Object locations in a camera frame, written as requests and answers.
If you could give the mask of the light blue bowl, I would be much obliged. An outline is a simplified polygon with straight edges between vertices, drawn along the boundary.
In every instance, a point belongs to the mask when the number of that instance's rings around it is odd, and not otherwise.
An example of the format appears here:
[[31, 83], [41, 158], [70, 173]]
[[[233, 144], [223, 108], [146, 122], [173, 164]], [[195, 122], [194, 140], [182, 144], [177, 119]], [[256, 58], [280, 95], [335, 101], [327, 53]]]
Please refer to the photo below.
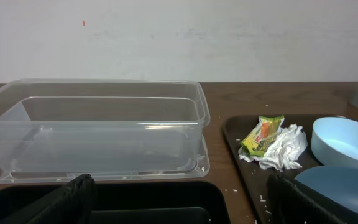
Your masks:
[[313, 123], [311, 150], [323, 165], [358, 169], [358, 122], [339, 117], [317, 119]]

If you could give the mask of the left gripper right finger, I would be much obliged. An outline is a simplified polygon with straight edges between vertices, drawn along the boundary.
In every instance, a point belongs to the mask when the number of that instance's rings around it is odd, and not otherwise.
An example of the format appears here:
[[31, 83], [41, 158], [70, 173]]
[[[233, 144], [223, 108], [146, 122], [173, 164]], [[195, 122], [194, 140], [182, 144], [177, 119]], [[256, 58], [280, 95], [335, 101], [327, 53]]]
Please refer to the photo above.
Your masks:
[[272, 223], [340, 224], [341, 219], [304, 194], [296, 184], [281, 175], [270, 175], [267, 181]]

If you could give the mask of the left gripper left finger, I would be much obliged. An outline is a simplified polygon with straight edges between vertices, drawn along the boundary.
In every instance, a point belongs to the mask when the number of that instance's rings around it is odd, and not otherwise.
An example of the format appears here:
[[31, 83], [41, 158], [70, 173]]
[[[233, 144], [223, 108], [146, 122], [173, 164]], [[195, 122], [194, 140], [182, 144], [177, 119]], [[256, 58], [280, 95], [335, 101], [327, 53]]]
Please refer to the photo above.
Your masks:
[[0, 220], [0, 224], [85, 224], [91, 219], [97, 187], [82, 174], [30, 205]]

